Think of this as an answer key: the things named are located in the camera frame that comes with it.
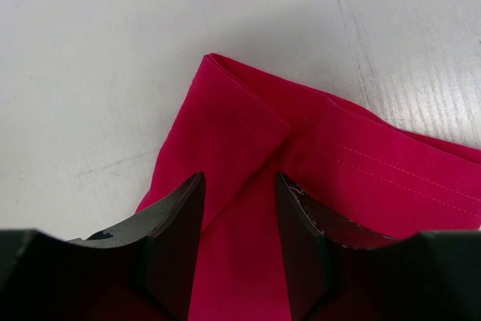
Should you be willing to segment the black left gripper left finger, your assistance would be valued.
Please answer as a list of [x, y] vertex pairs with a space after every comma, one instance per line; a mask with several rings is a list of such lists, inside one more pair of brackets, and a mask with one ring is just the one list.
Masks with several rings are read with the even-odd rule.
[[1, 233], [3, 320], [186, 320], [206, 182], [172, 193], [89, 238]]

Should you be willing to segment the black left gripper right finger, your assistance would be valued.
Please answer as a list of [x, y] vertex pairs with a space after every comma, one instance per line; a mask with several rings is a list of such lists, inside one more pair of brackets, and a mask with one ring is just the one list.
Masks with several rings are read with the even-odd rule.
[[277, 223], [294, 320], [478, 320], [480, 233], [392, 238], [276, 177]]

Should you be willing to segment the crimson pink t-shirt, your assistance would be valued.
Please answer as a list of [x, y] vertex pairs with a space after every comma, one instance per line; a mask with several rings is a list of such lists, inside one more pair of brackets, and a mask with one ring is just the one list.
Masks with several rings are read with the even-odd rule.
[[480, 152], [396, 129], [330, 93], [206, 55], [140, 206], [207, 180], [191, 320], [288, 320], [277, 173], [393, 238], [480, 227]]

